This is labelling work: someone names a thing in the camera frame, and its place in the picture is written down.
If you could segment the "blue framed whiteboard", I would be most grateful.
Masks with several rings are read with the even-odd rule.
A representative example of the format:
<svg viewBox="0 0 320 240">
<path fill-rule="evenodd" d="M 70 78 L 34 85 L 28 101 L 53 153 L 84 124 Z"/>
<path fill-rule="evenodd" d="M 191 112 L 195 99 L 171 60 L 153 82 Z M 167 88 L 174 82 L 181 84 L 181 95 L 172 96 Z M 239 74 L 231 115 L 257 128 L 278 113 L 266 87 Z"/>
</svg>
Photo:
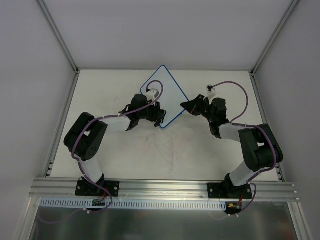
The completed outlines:
<svg viewBox="0 0 320 240">
<path fill-rule="evenodd" d="M 160 127 L 165 129 L 185 111 L 181 103 L 188 102 L 189 99 L 165 65 L 161 65 L 141 86 L 140 93 L 145 94 L 147 88 L 161 91 L 159 83 L 151 83 L 155 80 L 163 85 L 163 93 L 158 102 L 160 108 L 166 111 L 163 123 L 160 124 Z"/>
</svg>

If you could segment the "black whiteboard eraser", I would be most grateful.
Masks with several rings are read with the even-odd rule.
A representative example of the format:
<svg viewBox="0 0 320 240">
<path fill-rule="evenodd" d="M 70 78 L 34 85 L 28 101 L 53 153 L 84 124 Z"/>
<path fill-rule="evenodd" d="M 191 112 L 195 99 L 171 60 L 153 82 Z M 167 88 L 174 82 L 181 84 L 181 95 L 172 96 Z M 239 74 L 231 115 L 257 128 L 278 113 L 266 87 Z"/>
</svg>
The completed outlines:
<svg viewBox="0 0 320 240">
<path fill-rule="evenodd" d="M 161 111 L 161 115 L 160 115 L 160 124 L 164 123 L 165 117 L 166 117 L 167 112 L 165 110 Z"/>
</svg>

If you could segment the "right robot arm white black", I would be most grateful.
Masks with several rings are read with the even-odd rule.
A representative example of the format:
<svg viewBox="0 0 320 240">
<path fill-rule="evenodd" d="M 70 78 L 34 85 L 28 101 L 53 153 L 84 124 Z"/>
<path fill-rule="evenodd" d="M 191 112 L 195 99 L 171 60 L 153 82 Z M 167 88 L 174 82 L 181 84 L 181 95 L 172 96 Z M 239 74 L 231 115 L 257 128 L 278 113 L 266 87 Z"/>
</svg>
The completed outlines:
<svg viewBox="0 0 320 240">
<path fill-rule="evenodd" d="M 243 161 L 224 180 L 214 186 L 207 184 L 208 197 L 226 199 L 250 199 L 249 183 L 259 174 L 268 172 L 283 161 L 283 152 L 268 124 L 245 125 L 232 123 L 227 118 L 226 100 L 208 100 L 203 95 L 181 103 L 193 116 L 203 116 L 208 120 L 209 129 L 218 139 L 239 142 Z"/>
</svg>

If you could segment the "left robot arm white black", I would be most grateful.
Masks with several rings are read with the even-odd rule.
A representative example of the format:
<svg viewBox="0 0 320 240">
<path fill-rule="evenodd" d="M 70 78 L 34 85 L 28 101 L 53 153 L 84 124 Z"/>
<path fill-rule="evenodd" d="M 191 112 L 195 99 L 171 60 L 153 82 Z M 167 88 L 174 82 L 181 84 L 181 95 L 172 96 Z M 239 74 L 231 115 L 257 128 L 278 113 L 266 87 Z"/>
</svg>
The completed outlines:
<svg viewBox="0 0 320 240">
<path fill-rule="evenodd" d="M 105 176 L 99 167 L 96 154 L 106 134 L 130 131 L 141 120 L 154 123 L 155 127 L 164 122 L 167 112 L 161 104 L 148 99 L 143 94 L 135 94 L 131 103 L 117 115 L 94 117 L 83 112 L 66 134 L 63 143 L 76 160 L 82 173 L 82 180 L 87 182 L 87 189 L 93 195 L 104 191 Z"/>
</svg>

